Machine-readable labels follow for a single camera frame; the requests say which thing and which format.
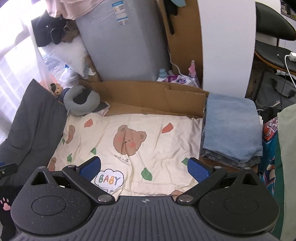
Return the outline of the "light blue denim pants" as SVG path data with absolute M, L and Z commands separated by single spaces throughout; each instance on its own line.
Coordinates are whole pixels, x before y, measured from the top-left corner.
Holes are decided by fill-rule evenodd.
M 202 131 L 240 133 L 241 137 L 257 133 L 261 137 L 262 125 L 252 100 L 210 93 L 204 109 Z

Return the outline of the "folded brown white clothes stack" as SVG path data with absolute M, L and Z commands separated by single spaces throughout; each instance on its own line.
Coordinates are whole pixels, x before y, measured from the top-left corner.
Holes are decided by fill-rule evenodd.
M 215 166 L 221 166 L 223 168 L 225 168 L 228 172 L 239 172 L 240 170 L 242 170 L 241 168 L 239 167 L 236 167 L 236 166 L 233 166 L 233 165 L 226 165 L 226 164 L 222 164 L 222 163 L 219 163 L 219 162 L 216 162 L 216 161 L 213 161 L 207 157 L 202 157 L 200 156 L 199 157 L 199 160 L 204 163 L 205 165 L 207 166 L 210 166 L 210 167 L 215 167 Z

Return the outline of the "black cat paw plush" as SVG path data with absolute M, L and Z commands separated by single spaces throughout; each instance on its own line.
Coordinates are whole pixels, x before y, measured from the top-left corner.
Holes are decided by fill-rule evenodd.
M 21 186 L 2 186 L 1 187 L 1 240 L 10 240 L 16 234 L 16 226 L 11 218 L 11 206 L 21 190 Z

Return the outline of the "folded camouflage cloth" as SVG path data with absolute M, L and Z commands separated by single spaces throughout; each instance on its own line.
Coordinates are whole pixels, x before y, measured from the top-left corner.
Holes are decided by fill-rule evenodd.
M 232 135 L 202 131 L 200 155 L 241 169 L 252 167 L 260 162 L 263 155 L 262 140 L 257 133 L 241 137 L 240 133 Z

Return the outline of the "dark grey duvet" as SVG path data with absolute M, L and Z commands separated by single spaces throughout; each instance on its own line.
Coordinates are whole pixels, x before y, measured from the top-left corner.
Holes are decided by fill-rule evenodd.
M 63 135 L 67 111 L 32 80 L 16 112 L 8 137 L 1 143 L 1 161 L 15 163 L 17 173 L 1 185 L 23 186 L 39 166 L 47 166 Z

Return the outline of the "cream bear print bedsheet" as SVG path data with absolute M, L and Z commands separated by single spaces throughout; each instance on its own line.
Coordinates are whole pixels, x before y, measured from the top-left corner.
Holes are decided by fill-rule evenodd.
M 70 115 L 48 169 L 96 156 L 101 167 L 91 181 L 114 197 L 178 195 L 196 185 L 187 162 L 199 156 L 202 123 L 157 114 Z

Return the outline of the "black garment inside neck pillow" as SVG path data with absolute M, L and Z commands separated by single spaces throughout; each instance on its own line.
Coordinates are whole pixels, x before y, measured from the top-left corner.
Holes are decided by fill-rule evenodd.
M 73 97 L 74 103 L 71 105 L 70 110 L 73 115 L 81 116 L 89 113 L 101 113 L 105 115 L 110 108 L 110 105 L 103 102 L 100 95 L 94 90 L 80 87 L 75 94 Z

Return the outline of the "small teddy bear toy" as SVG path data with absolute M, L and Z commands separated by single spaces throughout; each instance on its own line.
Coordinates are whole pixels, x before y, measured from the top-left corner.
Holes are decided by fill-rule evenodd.
M 55 95 L 57 101 L 64 103 L 64 96 L 70 88 L 63 88 L 58 83 L 51 83 L 50 88 L 53 94 Z

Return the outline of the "pink refill pouch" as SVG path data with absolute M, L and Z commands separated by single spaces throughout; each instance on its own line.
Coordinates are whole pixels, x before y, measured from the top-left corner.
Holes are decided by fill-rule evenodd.
M 188 69 L 188 75 L 169 75 L 167 76 L 166 80 L 163 82 L 167 83 L 177 83 L 181 85 L 193 86 L 197 88 L 201 88 L 200 82 L 197 77 L 196 69 L 195 69 L 195 61 L 191 61 L 191 65 Z

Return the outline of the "mint green cloth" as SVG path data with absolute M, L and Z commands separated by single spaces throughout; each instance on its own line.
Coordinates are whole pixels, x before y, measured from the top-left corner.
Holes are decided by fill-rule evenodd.
M 275 148 L 274 198 L 280 207 L 273 235 L 295 240 L 295 105 L 278 115 Z

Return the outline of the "clear plastic bag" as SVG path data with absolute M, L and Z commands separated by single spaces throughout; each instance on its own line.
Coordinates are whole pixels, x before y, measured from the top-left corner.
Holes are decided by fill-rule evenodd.
M 68 65 L 62 63 L 61 61 L 49 55 L 45 55 L 43 57 L 43 60 L 49 72 L 53 75 L 54 79 L 63 88 L 71 88 L 79 84 L 78 73 L 72 70 Z

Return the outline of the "dark grey storage bag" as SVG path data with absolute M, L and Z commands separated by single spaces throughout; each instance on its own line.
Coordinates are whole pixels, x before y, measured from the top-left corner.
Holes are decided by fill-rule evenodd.
M 273 106 L 279 111 L 295 104 L 295 86 L 290 76 L 265 72 L 255 104 L 261 109 Z

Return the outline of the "detergent bottle blue cap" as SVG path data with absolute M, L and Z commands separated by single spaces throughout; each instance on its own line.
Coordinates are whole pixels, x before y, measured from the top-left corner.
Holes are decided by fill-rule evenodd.
M 164 68 L 159 70 L 159 77 L 157 79 L 158 82 L 163 82 L 166 80 L 168 74 Z

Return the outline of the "white fluffy pillow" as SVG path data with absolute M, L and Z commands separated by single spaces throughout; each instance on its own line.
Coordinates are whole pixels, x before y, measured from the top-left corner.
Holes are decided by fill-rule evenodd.
M 70 43 L 60 42 L 57 45 L 51 43 L 41 49 L 49 56 L 69 66 L 84 79 L 96 75 L 95 69 L 91 67 L 89 54 L 80 35 Z

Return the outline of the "teal hanging towel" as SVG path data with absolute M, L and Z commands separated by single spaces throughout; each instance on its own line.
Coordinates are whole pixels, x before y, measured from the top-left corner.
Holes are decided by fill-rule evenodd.
M 186 6 L 185 0 L 171 0 L 177 7 L 182 8 Z

